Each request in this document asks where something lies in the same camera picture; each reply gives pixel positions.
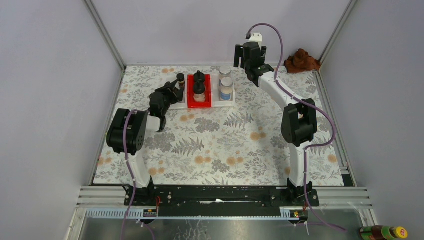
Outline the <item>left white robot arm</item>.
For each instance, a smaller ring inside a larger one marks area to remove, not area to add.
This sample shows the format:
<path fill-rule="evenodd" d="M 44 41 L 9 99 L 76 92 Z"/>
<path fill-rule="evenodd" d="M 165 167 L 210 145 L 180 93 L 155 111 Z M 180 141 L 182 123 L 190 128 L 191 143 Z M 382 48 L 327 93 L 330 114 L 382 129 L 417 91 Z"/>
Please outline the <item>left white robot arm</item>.
<path fill-rule="evenodd" d="M 138 189 L 136 199 L 144 206 L 152 204 L 155 192 L 148 186 L 152 177 L 142 154 L 146 133 L 162 132 L 165 129 L 166 114 L 171 105 L 183 100 L 185 90 L 178 81 L 166 82 L 148 97 L 148 110 L 117 109 L 106 135 L 106 144 L 117 154 L 124 154 L 124 162 L 130 174 L 130 185 Z"/>

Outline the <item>small dark spice bottle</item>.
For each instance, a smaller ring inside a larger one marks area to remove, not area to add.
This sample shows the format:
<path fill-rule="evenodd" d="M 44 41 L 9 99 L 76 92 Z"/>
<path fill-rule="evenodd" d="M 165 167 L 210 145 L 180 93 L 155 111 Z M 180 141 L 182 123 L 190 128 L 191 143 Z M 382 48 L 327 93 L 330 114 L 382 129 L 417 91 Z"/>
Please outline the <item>small dark spice bottle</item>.
<path fill-rule="evenodd" d="M 184 89 L 185 88 L 185 82 L 186 82 L 185 75 L 183 73 L 178 73 L 176 75 L 176 79 L 177 79 L 179 88 Z"/>

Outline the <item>blue-label shaker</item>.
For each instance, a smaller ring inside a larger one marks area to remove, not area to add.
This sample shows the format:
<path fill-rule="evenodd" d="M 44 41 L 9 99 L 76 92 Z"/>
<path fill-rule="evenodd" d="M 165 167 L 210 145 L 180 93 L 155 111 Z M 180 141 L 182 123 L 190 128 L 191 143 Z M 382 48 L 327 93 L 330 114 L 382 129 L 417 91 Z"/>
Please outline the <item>blue-label shaker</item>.
<path fill-rule="evenodd" d="M 232 70 L 229 66 L 221 66 L 218 70 L 218 78 L 222 80 L 224 78 L 231 78 Z"/>
<path fill-rule="evenodd" d="M 222 101 L 230 101 L 233 95 L 233 80 L 224 77 L 219 82 L 219 97 Z"/>

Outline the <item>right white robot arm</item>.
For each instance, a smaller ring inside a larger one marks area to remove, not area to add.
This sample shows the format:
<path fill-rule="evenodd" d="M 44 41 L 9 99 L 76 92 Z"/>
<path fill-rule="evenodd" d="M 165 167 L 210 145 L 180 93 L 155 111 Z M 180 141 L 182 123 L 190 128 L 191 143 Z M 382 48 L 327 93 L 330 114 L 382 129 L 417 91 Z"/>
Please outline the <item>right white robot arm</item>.
<path fill-rule="evenodd" d="M 291 93 L 288 86 L 276 76 L 276 70 L 265 63 L 266 51 L 265 46 L 254 41 L 237 44 L 233 66 L 242 68 L 248 80 L 265 91 L 283 112 L 280 129 L 289 146 L 291 172 L 287 185 L 292 188 L 287 191 L 286 198 L 291 205 L 299 206 L 307 199 L 307 194 L 301 187 L 308 190 L 312 188 L 304 150 L 318 130 L 316 105 L 311 98 L 300 99 Z"/>

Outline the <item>black-cap jar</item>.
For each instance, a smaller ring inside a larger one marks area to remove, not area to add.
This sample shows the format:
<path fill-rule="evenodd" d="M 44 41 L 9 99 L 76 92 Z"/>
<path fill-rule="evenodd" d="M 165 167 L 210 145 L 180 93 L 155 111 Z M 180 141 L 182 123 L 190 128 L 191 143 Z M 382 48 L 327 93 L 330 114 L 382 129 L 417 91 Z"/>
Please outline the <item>black-cap jar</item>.
<path fill-rule="evenodd" d="M 197 103 L 203 103 L 206 101 L 206 87 L 203 82 L 195 82 L 193 85 L 193 99 Z"/>
<path fill-rule="evenodd" d="M 196 73 L 193 74 L 193 82 L 194 84 L 204 84 L 205 82 L 205 74 L 198 70 Z"/>

